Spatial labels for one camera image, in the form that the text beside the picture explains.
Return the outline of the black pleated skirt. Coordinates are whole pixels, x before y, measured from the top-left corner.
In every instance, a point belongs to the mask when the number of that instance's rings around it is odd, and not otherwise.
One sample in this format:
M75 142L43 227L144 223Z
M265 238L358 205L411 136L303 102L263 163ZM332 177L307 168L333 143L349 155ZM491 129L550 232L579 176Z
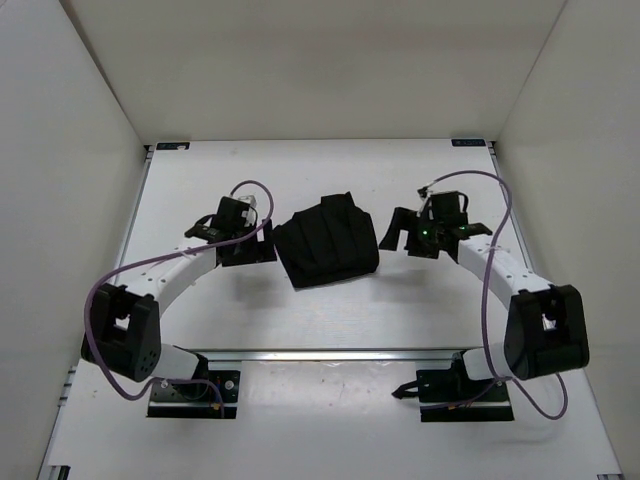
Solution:
M295 289L373 274L379 249L371 215L351 193L332 194L293 214L272 233L279 259Z

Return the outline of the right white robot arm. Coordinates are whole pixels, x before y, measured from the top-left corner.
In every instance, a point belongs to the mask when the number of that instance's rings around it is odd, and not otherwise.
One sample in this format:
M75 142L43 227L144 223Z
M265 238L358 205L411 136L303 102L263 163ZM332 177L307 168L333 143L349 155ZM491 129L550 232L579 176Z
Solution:
M526 268L497 243L497 234L468 219L468 198L458 191L421 194L418 210L395 208L379 247L394 251L400 235L408 255L436 259L446 253L483 283L507 311L503 341L485 343L461 355L448 376L449 391L471 400L484 380L529 380L586 367L590 360L581 294Z

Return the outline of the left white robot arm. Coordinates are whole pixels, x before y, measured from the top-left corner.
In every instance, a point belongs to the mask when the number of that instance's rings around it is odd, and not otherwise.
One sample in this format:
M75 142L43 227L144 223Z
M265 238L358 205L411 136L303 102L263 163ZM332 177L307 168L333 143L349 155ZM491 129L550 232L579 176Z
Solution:
M89 310L91 333L83 339L81 357L95 363L94 343L107 370L134 382L160 378L188 398L208 389L204 356L164 344L160 320L187 288L218 267L271 262L272 222L258 219L253 195L224 196L217 211L184 233L169 259L155 260L129 281L105 282Z

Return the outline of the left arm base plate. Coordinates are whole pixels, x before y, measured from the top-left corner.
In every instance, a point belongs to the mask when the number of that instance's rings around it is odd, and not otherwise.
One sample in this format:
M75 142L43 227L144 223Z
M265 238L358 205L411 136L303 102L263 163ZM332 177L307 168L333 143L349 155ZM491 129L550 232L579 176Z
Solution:
M158 419L234 420L241 386L240 362L210 362L209 381L221 398L206 385L155 385L151 389L147 417Z

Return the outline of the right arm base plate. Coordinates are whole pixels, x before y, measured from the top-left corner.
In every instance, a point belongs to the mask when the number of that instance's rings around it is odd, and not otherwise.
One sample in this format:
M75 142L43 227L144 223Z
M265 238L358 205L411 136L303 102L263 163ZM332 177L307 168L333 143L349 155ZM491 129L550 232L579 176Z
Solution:
M462 353L446 369L423 368L416 379L392 393L397 400L419 401L422 423L510 422L515 419L507 387L495 379L471 380Z

